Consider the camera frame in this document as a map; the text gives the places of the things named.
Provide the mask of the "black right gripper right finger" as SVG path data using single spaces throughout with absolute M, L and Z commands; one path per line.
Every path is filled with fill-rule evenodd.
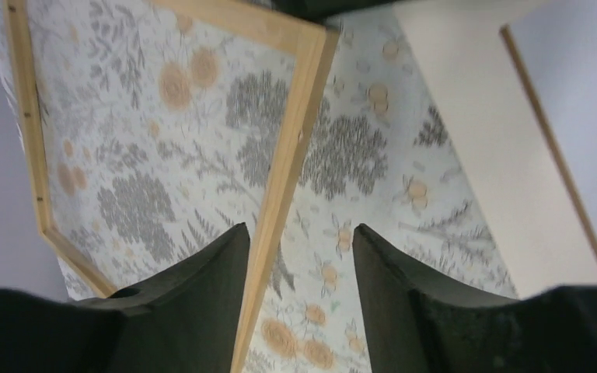
M 355 276 L 374 372 L 597 372 L 597 285 L 524 300 L 459 282 L 367 225 Z

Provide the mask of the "cream photo mat board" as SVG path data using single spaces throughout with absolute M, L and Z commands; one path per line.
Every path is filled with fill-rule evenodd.
M 523 298 L 561 284 L 597 284 L 597 236 L 509 28 L 538 7 L 393 7 Z

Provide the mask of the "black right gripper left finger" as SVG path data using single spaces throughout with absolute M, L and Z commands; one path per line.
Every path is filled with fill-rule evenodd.
M 108 298 L 60 303 L 0 288 L 0 372 L 227 372 L 250 237 L 201 251 Z

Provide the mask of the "light wooden picture frame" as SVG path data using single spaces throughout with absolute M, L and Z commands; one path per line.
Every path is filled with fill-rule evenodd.
M 164 1 L 162 6 L 292 54 L 295 58 L 285 116 L 250 247 L 243 303 L 232 349 L 231 371 L 240 372 L 302 169 L 338 34 L 324 26 L 242 1 Z M 60 259 L 99 296 L 106 297 L 115 292 L 115 286 L 55 228 L 51 215 L 26 3 L 5 1 L 2 11 L 38 232 Z

